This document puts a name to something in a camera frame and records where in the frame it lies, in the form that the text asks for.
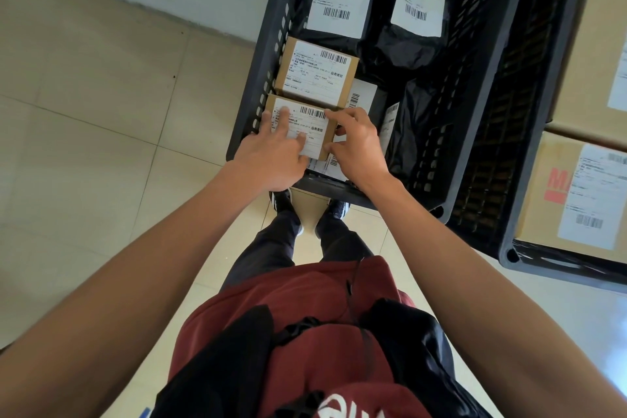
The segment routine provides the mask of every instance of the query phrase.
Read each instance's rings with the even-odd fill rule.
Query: maroon shirt
[[[428,418],[414,394],[394,383],[388,361],[374,336],[368,332],[371,340],[365,342],[361,330],[350,325],[346,281],[352,282],[356,266],[355,262],[312,263],[284,268],[212,297],[181,328],[170,378],[244,312],[267,304],[275,332],[306,316],[339,324],[306,331],[272,351],[258,411],[260,418],[311,390],[325,392],[325,402],[318,411],[320,418]],[[382,297],[414,306],[408,296],[396,289],[382,257],[365,259],[352,287],[352,316],[359,317]],[[366,355],[371,357],[369,371]]]

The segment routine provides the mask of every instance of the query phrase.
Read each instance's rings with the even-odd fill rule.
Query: person
[[[623,396],[532,300],[392,177],[362,109],[327,116],[327,150],[379,210],[438,321],[411,307],[331,201],[324,258],[293,266],[285,192],[308,160],[288,113],[246,137],[197,195],[129,244],[0,357],[0,416],[94,417],[145,359],[220,237],[260,193],[277,217],[177,339],[153,416],[488,416],[455,381],[447,338],[510,417],[627,416]]]

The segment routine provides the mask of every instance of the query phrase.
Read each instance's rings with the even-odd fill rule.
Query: hand
[[[281,108],[275,132],[271,129],[271,118],[271,112],[263,112],[259,134],[250,134],[241,142],[233,162],[249,171],[263,190],[280,192],[298,182],[309,165],[309,157],[299,155],[307,136],[299,133],[296,139],[287,138],[288,107]]]
[[[336,134],[346,134],[345,141],[329,143],[324,148],[337,158],[342,172],[349,180],[364,190],[369,182],[381,176],[389,176],[377,128],[363,108],[349,107],[336,112],[326,109],[325,114],[341,125]]]

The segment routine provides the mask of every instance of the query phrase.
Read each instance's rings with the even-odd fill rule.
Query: pants
[[[220,291],[260,274],[294,266],[292,256],[299,229],[300,219],[295,213],[287,210],[279,213],[235,261]],[[358,261],[372,256],[359,235],[337,218],[323,215],[317,232],[322,261]]]

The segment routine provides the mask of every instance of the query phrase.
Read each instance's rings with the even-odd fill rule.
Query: black plastic crate
[[[258,129],[266,97],[273,92],[298,1],[268,0],[227,160],[233,159],[241,140]],[[433,107],[436,114],[428,126],[431,133],[445,132],[445,143],[437,152],[426,146],[418,147],[418,152],[425,152],[425,167],[417,173],[410,189],[410,193],[443,222],[448,220],[453,208],[518,1],[459,0],[458,7],[451,12],[450,43],[443,58],[447,70],[436,75],[441,99]],[[356,187],[311,171],[307,171],[295,187],[374,208]]]
[[[579,0],[521,0],[448,226],[509,269],[627,292],[627,265],[513,239]]]

